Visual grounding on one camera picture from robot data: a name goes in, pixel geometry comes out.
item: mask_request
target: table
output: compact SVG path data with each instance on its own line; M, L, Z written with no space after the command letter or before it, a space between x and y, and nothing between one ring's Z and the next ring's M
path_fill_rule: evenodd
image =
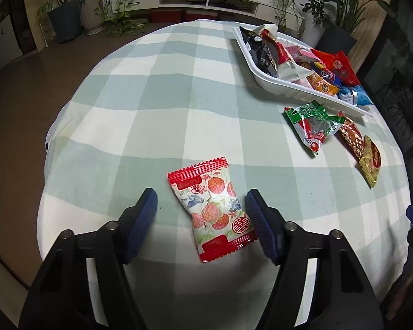
M406 259L408 180L379 112L355 120L381 152L370 190L336 136L309 155L282 115L302 102L258 87L232 34L236 25L176 24L113 52L82 82L49 146L37 226L42 257L61 230L96 230L134 205L144 188L156 190L155 222L126 267L150 329L254 329L278 272L258 241L199 261L190 217L166 175L200 161L225 156L241 202L258 188L286 220L308 231L343 231L379 297ZM297 323L309 309L314 273L309 262Z

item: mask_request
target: dark gray plant pot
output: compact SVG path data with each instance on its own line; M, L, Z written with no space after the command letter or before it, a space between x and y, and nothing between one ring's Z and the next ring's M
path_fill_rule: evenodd
M71 41L81 34L80 2L72 0L47 13L58 41Z
M339 51L343 51L347 56L355 43L356 39L346 31L332 24L326 28L315 49L331 54L337 54Z

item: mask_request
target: checkered tablecloth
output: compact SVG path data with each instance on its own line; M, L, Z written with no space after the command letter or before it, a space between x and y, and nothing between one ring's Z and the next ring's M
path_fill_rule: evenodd
M156 190L155 222L126 267L150 329L254 329L278 272L258 241L199 261L190 216L167 173L201 161L227 158L242 205L257 188L269 206L308 231L340 229L379 296L405 261L408 180L379 112L355 120L381 152L370 190L336 136L318 156L309 154L282 114L303 103L256 84L232 34L237 25L177 24L113 52L82 82L49 146L37 230L42 257L61 230L96 230L134 205L144 188ZM314 272L310 262L298 322ZM92 271L89 280L100 313Z

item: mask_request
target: white plant pot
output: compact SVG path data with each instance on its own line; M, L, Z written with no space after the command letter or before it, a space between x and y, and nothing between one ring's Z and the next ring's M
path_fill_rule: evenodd
M324 28L318 26L314 22L314 16L312 14L307 13L304 17L304 32L301 36L301 40L311 47L315 47L320 40L321 36L323 36Z
M83 2L81 5L81 22L88 36L104 30L101 0L85 0Z

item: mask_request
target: white plastic tray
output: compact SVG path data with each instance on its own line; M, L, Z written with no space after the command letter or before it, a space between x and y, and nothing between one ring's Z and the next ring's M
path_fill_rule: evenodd
M253 30L254 28L256 28L256 26L250 24L240 25L248 30ZM263 89L274 94L284 94L288 97L303 100L306 102L316 100L318 103L324 105L327 110L330 110L332 112L338 112L341 110L346 115L350 115L352 117L362 117L363 115L373 117L371 112L353 106L352 104L346 103L345 101L342 101L336 97L332 97L322 92L318 92L317 90L303 87L292 82L287 82L279 78L274 78L266 73L263 73L259 68L257 68L256 64L252 60L251 55L249 54L249 51L245 47L239 27L234 27L232 29L232 32L234 33L234 36L236 36L237 43L239 44L239 47L242 50L243 55L245 56L248 67L254 75L257 84L260 85L260 87L262 87ZM285 47L302 46L305 48L311 48L306 44L300 42L299 40L280 32L277 32L277 41L281 42Z

